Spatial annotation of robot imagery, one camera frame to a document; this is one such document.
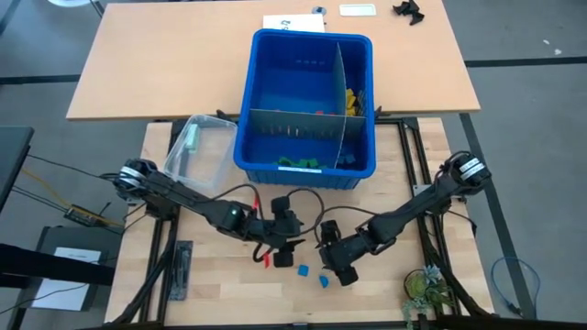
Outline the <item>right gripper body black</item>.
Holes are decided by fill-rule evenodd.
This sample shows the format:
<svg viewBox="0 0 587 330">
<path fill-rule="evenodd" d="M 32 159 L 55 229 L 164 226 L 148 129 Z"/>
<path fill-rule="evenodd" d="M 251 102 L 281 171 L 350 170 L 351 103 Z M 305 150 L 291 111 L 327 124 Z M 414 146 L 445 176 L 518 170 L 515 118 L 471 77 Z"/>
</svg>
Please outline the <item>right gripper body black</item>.
<svg viewBox="0 0 587 330">
<path fill-rule="evenodd" d="M 326 243 L 319 249 L 322 263 L 333 271 L 350 267 L 366 252 L 367 246 L 359 237 L 347 237 L 337 242 Z"/>
</svg>

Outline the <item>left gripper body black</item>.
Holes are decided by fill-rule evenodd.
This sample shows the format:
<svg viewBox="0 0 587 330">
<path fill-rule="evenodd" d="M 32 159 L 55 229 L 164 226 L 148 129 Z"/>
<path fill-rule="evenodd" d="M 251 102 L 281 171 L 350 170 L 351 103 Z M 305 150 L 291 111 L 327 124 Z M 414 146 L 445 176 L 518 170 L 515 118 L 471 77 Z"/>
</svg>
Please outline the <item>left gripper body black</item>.
<svg viewBox="0 0 587 330">
<path fill-rule="evenodd" d="M 249 224 L 249 239 L 271 248 L 282 248 L 291 237 L 301 233 L 301 222 L 295 215 L 281 220 L 253 220 Z"/>
</svg>

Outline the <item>clear plastic container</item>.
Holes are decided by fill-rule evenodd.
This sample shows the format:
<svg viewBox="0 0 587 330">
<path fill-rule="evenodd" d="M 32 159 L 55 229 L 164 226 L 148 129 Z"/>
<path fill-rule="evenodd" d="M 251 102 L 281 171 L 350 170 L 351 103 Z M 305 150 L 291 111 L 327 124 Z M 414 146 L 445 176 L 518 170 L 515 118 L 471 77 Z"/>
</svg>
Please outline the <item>clear plastic container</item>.
<svg viewBox="0 0 587 330">
<path fill-rule="evenodd" d="M 237 131 L 234 122 L 210 115 L 192 115 L 161 171 L 199 193 L 220 193 L 233 165 Z"/>
</svg>

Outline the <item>grey slotted divider panel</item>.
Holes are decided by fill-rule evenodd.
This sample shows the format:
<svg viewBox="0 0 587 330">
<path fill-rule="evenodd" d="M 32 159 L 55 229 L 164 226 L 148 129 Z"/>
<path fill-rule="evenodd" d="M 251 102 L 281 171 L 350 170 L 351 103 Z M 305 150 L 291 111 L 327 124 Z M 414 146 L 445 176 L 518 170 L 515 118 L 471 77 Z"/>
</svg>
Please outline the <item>grey slotted divider panel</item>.
<svg viewBox="0 0 587 330">
<path fill-rule="evenodd" d="M 346 96 L 346 77 L 344 71 L 344 63 L 342 58 L 341 49 L 339 43 L 336 44 L 335 49 L 335 57 L 333 62 L 333 75 L 334 75 L 334 90 L 335 90 L 335 99 L 336 99 L 336 115 L 339 117 L 340 121 L 340 129 L 338 132 L 338 152 L 337 157 L 334 163 L 334 167 L 338 166 L 338 159 L 340 157 L 340 153 L 342 150 L 342 144 L 344 140 L 345 134 L 345 126 L 346 126 L 346 105 L 347 105 L 347 96 Z"/>
<path fill-rule="evenodd" d="M 256 134 L 305 139 L 342 139 L 357 135 L 366 123 L 364 116 L 317 115 L 277 110 L 251 109 L 248 130 Z"/>
</svg>

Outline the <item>blue plastic bin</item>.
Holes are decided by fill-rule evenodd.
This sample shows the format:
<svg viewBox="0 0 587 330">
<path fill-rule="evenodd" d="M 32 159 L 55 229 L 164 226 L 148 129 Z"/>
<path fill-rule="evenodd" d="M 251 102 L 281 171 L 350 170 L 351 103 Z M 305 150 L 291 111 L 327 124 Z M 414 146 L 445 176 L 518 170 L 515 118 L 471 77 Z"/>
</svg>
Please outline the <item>blue plastic bin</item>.
<svg viewBox="0 0 587 330">
<path fill-rule="evenodd" d="M 256 134 L 248 130 L 251 109 L 315 114 L 336 111 L 333 62 L 339 43 L 346 77 L 359 114 L 367 118 L 357 135 L 344 136 L 342 155 L 356 162 L 335 168 L 338 139 L 305 139 Z M 256 183 L 352 190 L 376 169 L 373 48 L 362 35 L 261 29 L 252 39 L 249 67 L 234 148 L 236 165 Z M 321 174 L 278 170 L 285 157 L 317 159 Z"/>
</svg>

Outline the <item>artificial potted plant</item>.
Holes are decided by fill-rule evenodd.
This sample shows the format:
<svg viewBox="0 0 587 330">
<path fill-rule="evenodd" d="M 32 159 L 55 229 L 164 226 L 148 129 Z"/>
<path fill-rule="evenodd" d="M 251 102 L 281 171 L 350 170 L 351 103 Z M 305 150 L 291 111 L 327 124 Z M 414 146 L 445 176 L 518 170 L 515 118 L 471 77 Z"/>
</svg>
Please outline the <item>artificial potted plant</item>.
<svg viewBox="0 0 587 330">
<path fill-rule="evenodd" d="M 444 306 L 455 305 L 449 297 L 452 289 L 436 265 L 412 270 L 405 276 L 403 286 L 407 300 L 403 304 L 402 313 L 407 330 L 415 330 L 412 311 L 427 314 L 429 310 L 442 310 Z"/>
</svg>

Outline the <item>dark grey rectangular plate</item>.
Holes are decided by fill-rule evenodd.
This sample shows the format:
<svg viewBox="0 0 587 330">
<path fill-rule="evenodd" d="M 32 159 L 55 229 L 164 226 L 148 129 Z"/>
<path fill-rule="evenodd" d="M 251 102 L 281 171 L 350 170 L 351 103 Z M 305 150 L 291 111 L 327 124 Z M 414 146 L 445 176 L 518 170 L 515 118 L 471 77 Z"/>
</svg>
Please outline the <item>dark grey rectangular plate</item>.
<svg viewBox="0 0 587 330">
<path fill-rule="evenodd" d="M 193 241 L 179 240 L 176 243 L 172 263 L 170 301 L 184 301 L 187 297 L 193 248 Z"/>
</svg>

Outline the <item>light wooden desk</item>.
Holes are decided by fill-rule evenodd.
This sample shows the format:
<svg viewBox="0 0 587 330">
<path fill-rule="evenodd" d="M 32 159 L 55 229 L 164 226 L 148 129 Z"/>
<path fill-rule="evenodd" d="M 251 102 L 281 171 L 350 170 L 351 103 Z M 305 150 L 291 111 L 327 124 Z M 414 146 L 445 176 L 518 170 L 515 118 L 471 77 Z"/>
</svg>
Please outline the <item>light wooden desk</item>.
<svg viewBox="0 0 587 330">
<path fill-rule="evenodd" d="M 255 0 L 110 4 L 70 103 L 70 120 L 176 118 L 239 111 L 253 34 L 267 15 L 326 9 L 329 32 L 368 37 L 375 102 L 386 113 L 480 110 L 442 0 L 416 0 L 410 26 L 402 0 Z M 374 4 L 376 16 L 341 16 Z"/>
</svg>

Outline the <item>white paper note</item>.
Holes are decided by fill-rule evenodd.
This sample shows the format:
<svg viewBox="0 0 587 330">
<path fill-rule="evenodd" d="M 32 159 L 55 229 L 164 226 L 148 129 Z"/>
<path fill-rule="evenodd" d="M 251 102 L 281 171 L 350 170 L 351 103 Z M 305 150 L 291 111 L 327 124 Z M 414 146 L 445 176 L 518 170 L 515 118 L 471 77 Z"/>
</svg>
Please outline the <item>white paper note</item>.
<svg viewBox="0 0 587 330">
<path fill-rule="evenodd" d="M 100 258 L 102 257 L 102 252 L 97 250 L 79 249 L 72 247 L 57 247 L 53 255 L 55 257 L 98 264 Z"/>
</svg>

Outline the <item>white paper sheet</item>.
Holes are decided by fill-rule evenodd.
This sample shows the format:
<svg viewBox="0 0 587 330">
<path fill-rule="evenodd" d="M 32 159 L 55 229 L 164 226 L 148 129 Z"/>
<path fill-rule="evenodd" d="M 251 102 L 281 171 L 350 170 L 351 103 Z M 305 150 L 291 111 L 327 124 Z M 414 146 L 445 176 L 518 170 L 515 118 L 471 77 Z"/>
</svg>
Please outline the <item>white paper sheet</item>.
<svg viewBox="0 0 587 330">
<path fill-rule="evenodd" d="M 267 15 L 262 19 L 262 27 L 305 32 L 325 32 L 325 21 L 320 14 Z"/>
</svg>

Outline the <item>black equipment case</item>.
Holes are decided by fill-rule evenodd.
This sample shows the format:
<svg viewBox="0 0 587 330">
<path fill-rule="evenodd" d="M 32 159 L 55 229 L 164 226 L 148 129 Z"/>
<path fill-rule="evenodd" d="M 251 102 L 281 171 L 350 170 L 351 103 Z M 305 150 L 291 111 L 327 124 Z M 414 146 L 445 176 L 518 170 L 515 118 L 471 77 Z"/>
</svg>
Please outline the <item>black equipment case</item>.
<svg viewBox="0 0 587 330">
<path fill-rule="evenodd" d="M 38 251 L 46 254 L 57 247 L 97 250 L 102 252 L 98 264 L 114 266 L 120 247 L 118 235 L 90 227 L 45 227 Z M 35 279 L 32 287 L 34 301 L 30 307 L 71 312 L 88 311 L 94 303 L 97 285 L 63 280 Z"/>
</svg>

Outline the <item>black beam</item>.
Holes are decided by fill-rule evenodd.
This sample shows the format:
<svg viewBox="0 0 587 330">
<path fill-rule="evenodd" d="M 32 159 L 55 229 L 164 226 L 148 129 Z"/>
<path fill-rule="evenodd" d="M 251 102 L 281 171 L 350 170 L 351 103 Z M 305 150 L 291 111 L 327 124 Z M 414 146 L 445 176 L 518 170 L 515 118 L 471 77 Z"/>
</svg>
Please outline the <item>black beam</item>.
<svg viewBox="0 0 587 330">
<path fill-rule="evenodd" d="M 0 274 L 110 286 L 115 269 L 0 244 Z"/>
</svg>

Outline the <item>black side desk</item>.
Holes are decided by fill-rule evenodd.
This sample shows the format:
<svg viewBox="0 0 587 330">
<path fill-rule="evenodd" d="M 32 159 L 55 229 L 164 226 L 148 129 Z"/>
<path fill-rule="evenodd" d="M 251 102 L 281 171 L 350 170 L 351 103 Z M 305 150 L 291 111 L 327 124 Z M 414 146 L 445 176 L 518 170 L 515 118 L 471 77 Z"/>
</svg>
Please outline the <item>black side desk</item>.
<svg viewBox="0 0 587 330">
<path fill-rule="evenodd" d="M 34 129 L 0 126 L 0 213 L 30 149 Z"/>
</svg>

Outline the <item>black plastic bracket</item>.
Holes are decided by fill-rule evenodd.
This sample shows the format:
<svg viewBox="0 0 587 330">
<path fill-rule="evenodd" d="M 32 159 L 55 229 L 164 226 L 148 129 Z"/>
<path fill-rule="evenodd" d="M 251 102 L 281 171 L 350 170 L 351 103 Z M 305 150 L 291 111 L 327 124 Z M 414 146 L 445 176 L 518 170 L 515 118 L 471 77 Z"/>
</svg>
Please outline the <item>black plastic bracket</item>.
<svg viewBox="0 0 587 330">
<path fill-rule="evenodd" d="M 393 5 L 392 9 L 398 16 L 410 16 L 410 26 L 420 23 L 425 18 L 425 15 L 420 12 L 420 7 L 415 0 L 403 1 L 400 5 Z"/>
</svg>

